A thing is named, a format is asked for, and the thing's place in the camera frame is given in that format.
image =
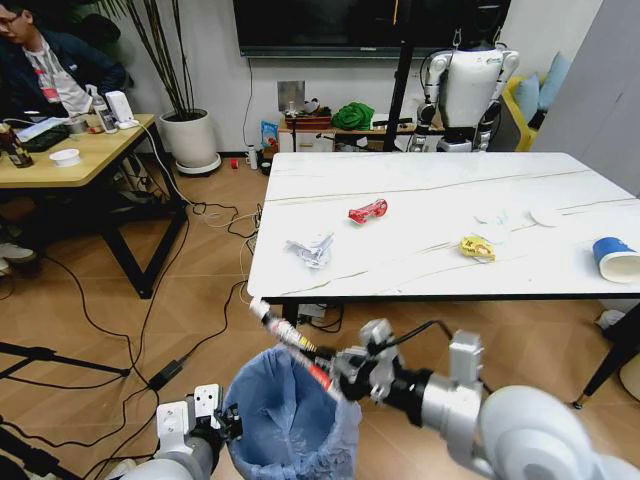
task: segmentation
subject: dark jacket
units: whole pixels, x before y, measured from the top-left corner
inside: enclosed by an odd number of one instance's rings
[[[122,65],[99,50],[67,33],[40,31],[60,65],[80,87],[93,84],[104,95],[124,88],[126,72]],[[4,115],[23,116],[25,110],[37,110],[47,116],[68,116],[61,104],[50,104],[40,90],[38,77],[19,45],[0,40],[0,76],[3,92],[0,102]]]

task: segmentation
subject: television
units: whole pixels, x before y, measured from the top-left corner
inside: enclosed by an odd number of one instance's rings
[[[510,0],[234,0],[246,57],[397,58],[402,40],[415,55],[463,40],[492,42]]]

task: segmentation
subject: blue cushion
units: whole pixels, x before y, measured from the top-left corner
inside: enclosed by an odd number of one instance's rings
[[[527,123],[531,121],[538,111],[538,99],[540,97],[540,79],[534,73],[526,80],[520,82],[516,88],[515,99],[524,119]]]
[[[571,68],[571,62],[560,53],[556,54],[551,64],[551,70],[549,70],[549,74],[540,90],[538,108],[543,112],[549,111],[549,107],[551,107],[560,91],[560,87],[562,87],[562,82],[564,82],[567,73],[569,73],[569,68]]]

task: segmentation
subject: paper cup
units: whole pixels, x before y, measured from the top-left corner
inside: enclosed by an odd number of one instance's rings
[[[640,282],[640,254],[615,237],[601,238],[593,244],[593,256],[600,274],[611,282]]]
[[[80,150],[75,148],[60,150],[59,152],[49,155],[49,158],[53,160],[56,167],[70,167],[80,163]]]

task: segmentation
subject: cabinet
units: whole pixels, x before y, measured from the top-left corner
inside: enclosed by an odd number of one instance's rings
[[[298,152],[333,152],[336,134],[330,130],[296,131]],[[293,152],[293,133],[288,129],[278,130],[281,152]]]

